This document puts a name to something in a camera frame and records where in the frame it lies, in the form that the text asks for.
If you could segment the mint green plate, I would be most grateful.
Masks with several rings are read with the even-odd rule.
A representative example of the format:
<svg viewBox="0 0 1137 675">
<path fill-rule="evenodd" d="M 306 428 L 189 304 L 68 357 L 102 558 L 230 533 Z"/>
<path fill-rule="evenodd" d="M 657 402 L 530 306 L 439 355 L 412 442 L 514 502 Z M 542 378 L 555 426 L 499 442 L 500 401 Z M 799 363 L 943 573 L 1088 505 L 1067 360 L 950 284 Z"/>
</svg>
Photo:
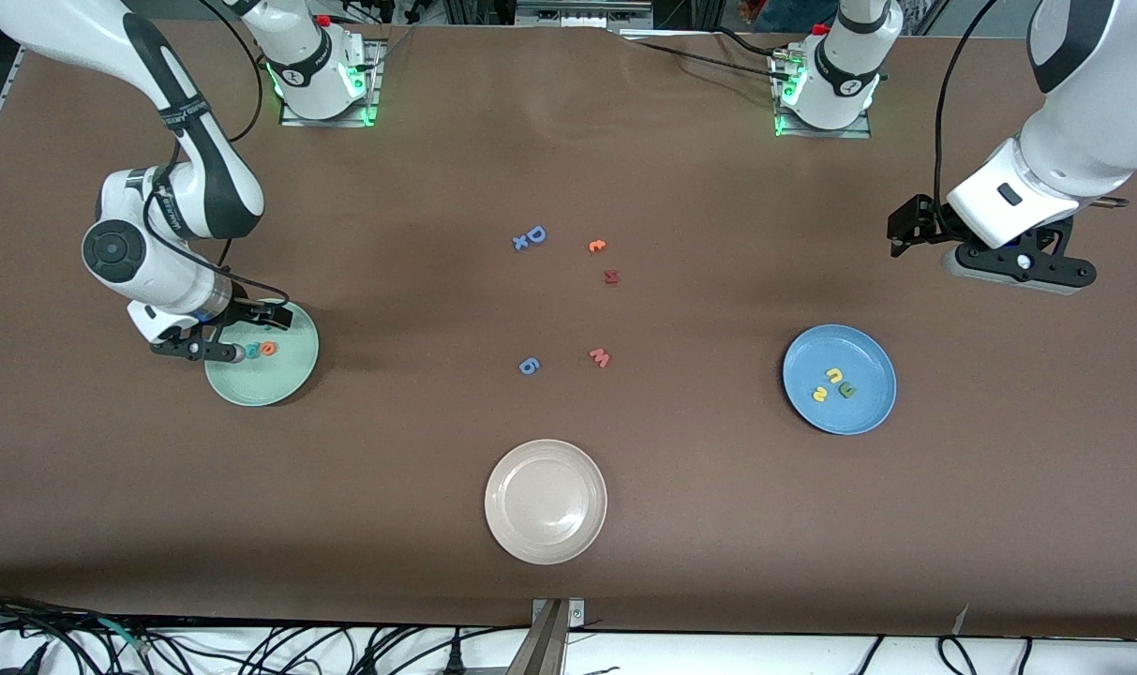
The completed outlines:
<svg viewBox="0 0 1137 675">
<path fill-rule="evenodd" d="M 222 334 L 226 342 L 244 347 L 274 341 L 277 353 L 235 364 L 204 363 L 205 377 L 224 400 L 246 407 L 269 406 L 284 401 L 307 383 L 319 359 L 319 332 L 302 307 L 294 302 L 287 307 L 292 311 L 292 325 L 287 332 L 262 333 L 250 323 L 226 326 Z"/>
</svg>

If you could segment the blue plate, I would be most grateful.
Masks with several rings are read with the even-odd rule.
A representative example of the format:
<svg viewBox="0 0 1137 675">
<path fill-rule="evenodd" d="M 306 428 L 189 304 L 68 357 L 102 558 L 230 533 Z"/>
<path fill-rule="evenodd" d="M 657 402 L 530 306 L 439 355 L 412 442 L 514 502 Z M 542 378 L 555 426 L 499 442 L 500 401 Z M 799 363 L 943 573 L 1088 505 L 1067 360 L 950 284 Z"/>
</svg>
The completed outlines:
<svg viewBox="0 0 1137 675">
<path fill-rule="evenodd" d="M 825 370 L 840 368 L 844 381 L 857 388 L 852 398 L 830 384 Z M 858 435 L 881 424 L 893 413 L 898 380 L 893 360 L 880 343 L 843 324 L 803 330 L 787 347 L 782 384 L 792 410 L 814 428 L 833 435 Z M 827 389 L 825 402 L 813 401 L 816 388 Z"/>
</svg>

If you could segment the person in blue jeans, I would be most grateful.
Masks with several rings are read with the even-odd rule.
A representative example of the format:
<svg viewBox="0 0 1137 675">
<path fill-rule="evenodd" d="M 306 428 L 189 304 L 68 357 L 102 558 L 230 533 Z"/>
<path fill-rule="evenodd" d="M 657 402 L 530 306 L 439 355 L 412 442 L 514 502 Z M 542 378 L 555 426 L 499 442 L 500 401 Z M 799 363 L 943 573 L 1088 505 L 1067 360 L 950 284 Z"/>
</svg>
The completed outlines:
<svg viewBox="0 0 1137 675">
<path fill-rule="evenodd" d="M 841 0 L 765 0 L 754 22 L 757 33 L 808 33 L 838 13 Z"/>
</svg>

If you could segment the beige plate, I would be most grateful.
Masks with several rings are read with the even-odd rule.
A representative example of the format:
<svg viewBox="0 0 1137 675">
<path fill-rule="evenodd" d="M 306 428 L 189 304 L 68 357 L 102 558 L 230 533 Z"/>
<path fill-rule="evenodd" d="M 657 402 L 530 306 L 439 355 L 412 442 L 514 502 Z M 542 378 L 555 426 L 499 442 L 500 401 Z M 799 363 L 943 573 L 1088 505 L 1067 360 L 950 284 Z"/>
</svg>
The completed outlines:
<svg viewBox="0 0 1137 675">
<path fill-rule="evenodd" d="M 594 458 L 556 439 L 509 450 L 484 490 L 485 522 L 497 544 L 536 565 L 584 555 L 601 534 L 608 507 L 606 480 Z"/>
</svg>

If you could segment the brown table cover mat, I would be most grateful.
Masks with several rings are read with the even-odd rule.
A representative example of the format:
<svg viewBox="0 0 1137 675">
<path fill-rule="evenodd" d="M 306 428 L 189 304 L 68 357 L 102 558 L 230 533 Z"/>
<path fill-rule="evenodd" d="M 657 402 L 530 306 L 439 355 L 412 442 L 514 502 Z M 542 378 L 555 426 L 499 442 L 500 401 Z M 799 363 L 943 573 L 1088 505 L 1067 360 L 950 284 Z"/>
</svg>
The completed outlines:
<svg viewBox="0 0 1137 675">
<path fill-rule="evenodd" d="M 0 119 L 0 595 L 442 624 L 576 595 L 599 630 L 964 614 L 970 634 L 1137 638 L 1137 175 L 1127 208 L 1077 222 L 1092 288 L 955 278 L 885 236 L 931 188 L 951 39 L 894 47 L 855 142 L 775 138 L 760 78 L 601 30 L 404 38 L 375 127 L 268 111 L 238 144 L 265 214 L 230 261 L 321 339 L 269 409 L 152 355 L 81 261 L 105 176 L 171 156 L 151 103 L 23 58 Z M 858 435 L 785 394 L 787 347 L 830 323 L 898 380 Z M 541 439 L 609 492 L 556 565 L 508 555 L 484 512 L 497 461 Z"/>
</svg>

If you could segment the grey metal fixture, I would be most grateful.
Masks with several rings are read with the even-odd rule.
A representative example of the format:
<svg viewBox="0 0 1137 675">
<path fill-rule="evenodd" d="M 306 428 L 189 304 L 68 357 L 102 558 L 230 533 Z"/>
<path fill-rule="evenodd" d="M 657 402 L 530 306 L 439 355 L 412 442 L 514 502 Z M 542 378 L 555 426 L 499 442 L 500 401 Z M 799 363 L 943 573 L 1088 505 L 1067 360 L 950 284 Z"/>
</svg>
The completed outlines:
<svg viewBox="0 0 1137 675">
<path fill-rule="evenodd" d="M 653 30 L 652 0 L 514 0 L 514 25 Z"/>
</svg>

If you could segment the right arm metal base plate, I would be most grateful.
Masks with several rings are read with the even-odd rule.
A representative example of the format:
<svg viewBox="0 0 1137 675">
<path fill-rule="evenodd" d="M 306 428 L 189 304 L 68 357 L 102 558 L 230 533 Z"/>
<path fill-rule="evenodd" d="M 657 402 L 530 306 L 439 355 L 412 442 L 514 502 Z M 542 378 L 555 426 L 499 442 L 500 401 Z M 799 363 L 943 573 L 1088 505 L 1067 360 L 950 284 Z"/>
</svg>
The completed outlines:
<svg viewBox="0 0 1137 675">
<path fill-rule="evenodd" d="M 283 127 L 371 128 L 377 120 L 384 41 L 349 34 L 309 80 L 294 68 L 268 69 L 280 99 Z"/>
</svg>

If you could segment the aluminium profile bracket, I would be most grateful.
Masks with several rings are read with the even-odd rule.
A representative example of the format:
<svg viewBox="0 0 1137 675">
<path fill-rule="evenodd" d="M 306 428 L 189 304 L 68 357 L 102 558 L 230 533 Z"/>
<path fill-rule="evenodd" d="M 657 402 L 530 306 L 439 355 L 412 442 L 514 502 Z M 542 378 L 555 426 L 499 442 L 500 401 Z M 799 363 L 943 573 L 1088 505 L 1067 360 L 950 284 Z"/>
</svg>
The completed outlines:
<svg viewBox="0 0 1137 675">
<path fill-rule="evenodd" d="M 568 632 L 584 622 L 584 598 L 534 599 L 531 627 L 504 675 L 563 675 Z"/>
</svg>

